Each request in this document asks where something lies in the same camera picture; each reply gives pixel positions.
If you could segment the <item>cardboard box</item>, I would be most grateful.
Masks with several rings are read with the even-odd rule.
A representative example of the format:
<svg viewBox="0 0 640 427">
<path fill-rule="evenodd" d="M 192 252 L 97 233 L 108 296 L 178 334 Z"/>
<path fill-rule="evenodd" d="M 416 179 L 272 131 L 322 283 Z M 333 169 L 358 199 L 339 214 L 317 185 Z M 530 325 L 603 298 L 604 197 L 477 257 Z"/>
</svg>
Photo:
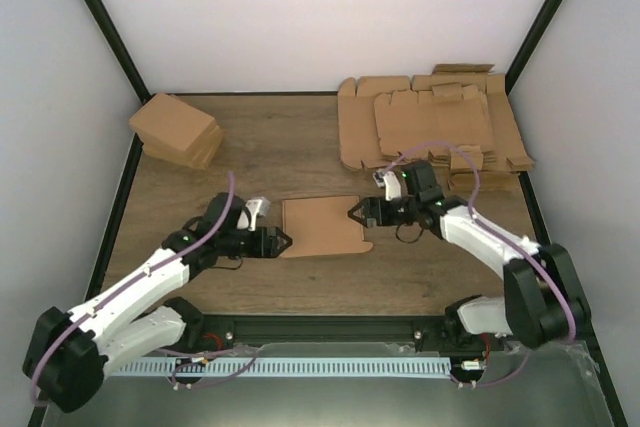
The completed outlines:
<svg viewBox="0 0 640 427">
<path fill-rule="evenodd" d="M 357 195 L 287 199 L 282 202 L 283 231 L 293 243 L 283 258 L 363 254 L 373 248 L 364 227 L 348 211 Z"/>
</svg>

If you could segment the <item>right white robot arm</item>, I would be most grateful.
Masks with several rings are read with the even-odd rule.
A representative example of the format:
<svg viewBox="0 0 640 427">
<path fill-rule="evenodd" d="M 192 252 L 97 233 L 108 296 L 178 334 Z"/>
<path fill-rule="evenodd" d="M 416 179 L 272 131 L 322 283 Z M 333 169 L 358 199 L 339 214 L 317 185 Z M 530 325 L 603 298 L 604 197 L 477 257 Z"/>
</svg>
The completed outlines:
<svg viewBox="0 0 640 427">
<path fill-rule="evenodd" d="M 471 254 L 503 282 L 500 297 L 470 296 L 446 308 L 444 336 L 451 347 L 465 350 L 480 334 L 493 334 L 536 349 L 571 341 L 590 324 L 591 308 L 566 248 L 512 234 L 470 202 L 445 195 L 427 161 L 399 173 L 379 169 L 373 178 L 383 195 L 356 203 L 347 212 L 351 220 L 365 228 L 418 225 Z"/>
</svg>

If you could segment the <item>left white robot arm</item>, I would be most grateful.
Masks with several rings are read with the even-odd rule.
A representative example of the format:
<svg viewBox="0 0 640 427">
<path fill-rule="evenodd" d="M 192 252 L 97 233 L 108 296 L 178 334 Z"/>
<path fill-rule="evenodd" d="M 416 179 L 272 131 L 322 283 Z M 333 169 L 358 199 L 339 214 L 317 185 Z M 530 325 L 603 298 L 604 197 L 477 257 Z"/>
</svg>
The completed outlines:
<svg viewBox="0 0 640 427">
<path fill-rule="evenodd" d="M 22 366 L 32 397 L 45 395 L 63 412 L 74 412 L 122 366 L 157 349 L 196 349 L 204 339 L 203 316 L 171 292 L 221 258 L 272 259 L 291 247 L 281 228 L 258 225 L 268 210 L 263 197 L 220 193 L 109 289 L 68 311 L 43 312 Z"/>
</svg>

